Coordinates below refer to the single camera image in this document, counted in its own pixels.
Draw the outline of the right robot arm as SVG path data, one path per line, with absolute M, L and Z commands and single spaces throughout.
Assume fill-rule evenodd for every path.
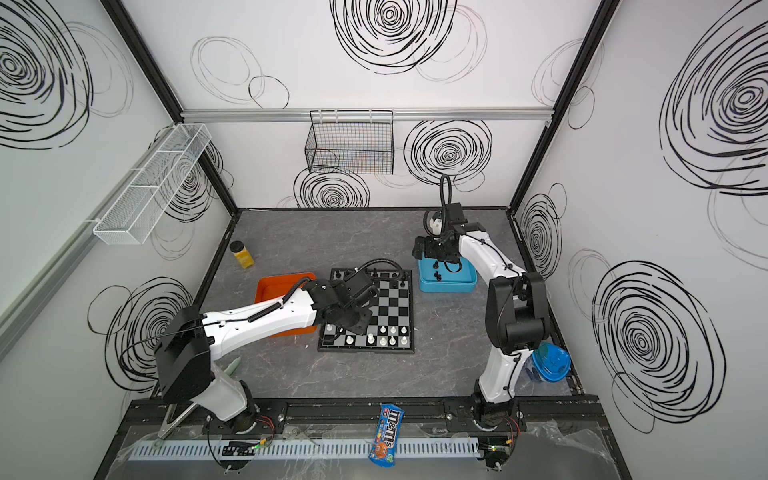
M 492 345 L 486 367 L 472 395 L 473 420 L 479 428 L 510 426 L 515 413 L 515 386 L 528 358 L 550 336 L 551 318 L 543 277 L 513 263 L 485 228 L 470 222 L 452 200 L 452 180 L 439 180 L 438 228 L 414 241 L 412 256 L 444 264 L 472 264 L 487 285 L 484 326 Z

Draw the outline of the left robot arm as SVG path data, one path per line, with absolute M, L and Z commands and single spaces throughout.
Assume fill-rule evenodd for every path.
M 394 268 L 392 279 L 406 271 L 395 261 L 378 258 L 335 279 L 301 277 L 281 297 L 241 308 L 202 313 L 182 308 L 159 336 L 155 348 L 158 387 L 167 404 L 194 403 L 233 434 L 244 434 L 264 418 L 243 381 L 235 380 L 216 361 L 251 343 L 285 331 L 332 324 L 364 334 L 379 293 L 371 276 L 377 265 Z

